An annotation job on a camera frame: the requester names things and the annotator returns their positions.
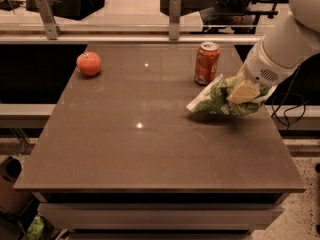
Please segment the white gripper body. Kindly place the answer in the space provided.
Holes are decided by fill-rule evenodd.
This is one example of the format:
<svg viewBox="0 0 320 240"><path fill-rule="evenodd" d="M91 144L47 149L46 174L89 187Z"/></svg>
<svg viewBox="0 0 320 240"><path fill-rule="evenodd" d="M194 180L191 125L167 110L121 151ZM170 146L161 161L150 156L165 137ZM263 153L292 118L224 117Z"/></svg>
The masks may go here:
<svg viewBox="0 0 320 240"><path fill-rule="evenodd" d="M248 53L243 69L246 78L263 86L276 86L290 77L297 69L297 65L293 68L277 65L267 56L263 43L259 41Z"/></svg>

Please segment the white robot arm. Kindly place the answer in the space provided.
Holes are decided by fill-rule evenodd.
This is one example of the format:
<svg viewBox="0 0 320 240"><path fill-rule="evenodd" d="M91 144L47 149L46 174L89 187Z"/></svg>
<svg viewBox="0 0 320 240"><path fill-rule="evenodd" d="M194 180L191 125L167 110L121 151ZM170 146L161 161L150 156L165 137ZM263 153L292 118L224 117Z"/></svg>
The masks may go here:
<svg viewBox="0 0 320 240"><path fill-rule="evenodd" d="M320 52L320 0L289 0L289 11L250 50L227 100L258 103Z"/></svg>

